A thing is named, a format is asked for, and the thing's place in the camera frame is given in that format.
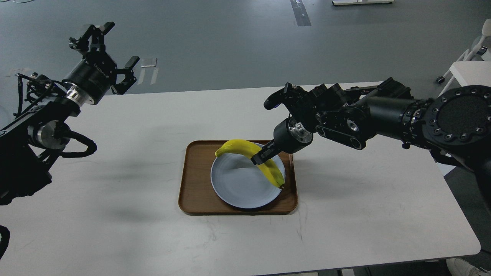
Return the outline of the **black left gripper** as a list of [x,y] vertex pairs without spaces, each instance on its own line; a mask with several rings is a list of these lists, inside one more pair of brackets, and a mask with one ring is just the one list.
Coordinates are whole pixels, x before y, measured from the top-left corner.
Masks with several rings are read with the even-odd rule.
[[[103,26],[86,25],[87,29],[78,38],[69,38],[69,47],[82,55],[80,63],[62,80],[67,88],[76,85],[88,95],[88,103],[96,105],[111,88],[112,94],[124,95],[137,81],[134,67],[140,57],[132,56],[123,68],[106,53],[105,35],[115,26],[108,21]],[[117,76],[124,79],[116,83]]]

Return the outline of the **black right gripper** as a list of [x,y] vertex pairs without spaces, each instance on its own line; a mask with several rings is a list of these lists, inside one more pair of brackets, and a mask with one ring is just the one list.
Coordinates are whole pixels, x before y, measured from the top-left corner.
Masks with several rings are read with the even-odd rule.
[[260,149],[250,160],[255,162],[255,165],[264,164],[280,152],[296,153],[310,145],[312,141],[313,133],[307,131],[303,124],[293,117],[288,117],[275,127],[273,140],[270,140],[265,145],[253,143],[259,146]]

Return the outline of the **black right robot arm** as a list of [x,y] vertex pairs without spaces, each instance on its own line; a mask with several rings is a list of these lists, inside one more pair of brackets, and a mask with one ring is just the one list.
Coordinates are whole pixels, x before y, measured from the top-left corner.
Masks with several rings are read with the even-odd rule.
[[386,136],[400,140],[404,149],[427,149],[438,163],[472,172],[489,209],[490,94],[489,86],[468,85],[435,99],[415,99],[409,87],[391,77],[346,90],[321,84],[306,91],[287,83],[265,100],[264,108],[282,104],[289,116],[250,159],[260,165],[280,152],[296,153],[312,143],[314,133],[357,150],[376,135]]

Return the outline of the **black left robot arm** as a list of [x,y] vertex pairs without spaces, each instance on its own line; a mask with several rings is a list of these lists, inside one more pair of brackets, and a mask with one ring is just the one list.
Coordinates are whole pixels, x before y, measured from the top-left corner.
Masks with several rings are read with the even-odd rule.
[[94,154],[96,143],[66,124],[77,117],[84,104],[96,105],[111,91],[125,94],[136,82],[131,57],[123,68],[106,52],[105,36],[115,23],[88,25],[69,47],[82,56],[62,80],[45,75],[17,73],[18,110],[14,120],[1,129],[0,203],[32,196],[51,183],[49,170],[58,158],[83,158]]

